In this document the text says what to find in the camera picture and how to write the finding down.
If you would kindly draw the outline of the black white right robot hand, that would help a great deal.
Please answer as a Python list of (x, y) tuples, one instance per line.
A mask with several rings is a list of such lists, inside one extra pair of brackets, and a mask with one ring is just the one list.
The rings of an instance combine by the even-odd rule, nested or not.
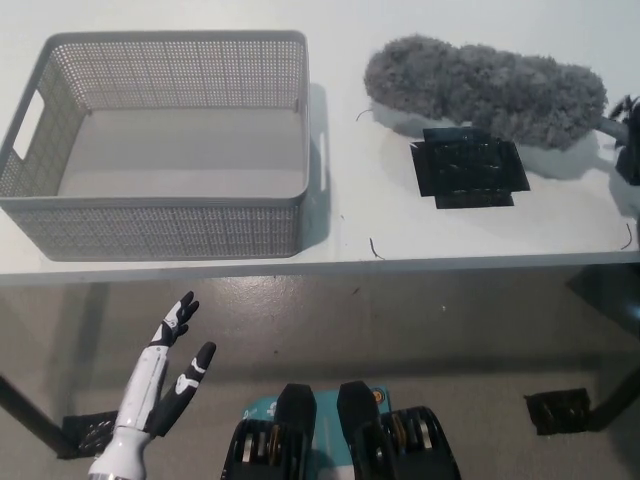
[(608, 115), (627, 127), (628, 139), (616, 141), (619, 150), (616, 171), (630, 185), (639, 185), (639, 97), (624, 96)]

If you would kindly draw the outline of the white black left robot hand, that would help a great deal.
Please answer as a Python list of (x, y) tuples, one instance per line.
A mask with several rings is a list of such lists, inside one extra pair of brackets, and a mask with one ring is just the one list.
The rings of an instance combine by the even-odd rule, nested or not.
[(198, 308), (194, 293), (187, 292), (169, 310), (142, 350), (118, 409), (112, 438), (91, 465), (90, 479), (147, 477), (145, 448), (153, 439), (165, 436), (180, 418), (216, 352), (215, 343), (205, 342), (168, 391), (162, 392), (169, 350), (187, 332), (188, 321)]

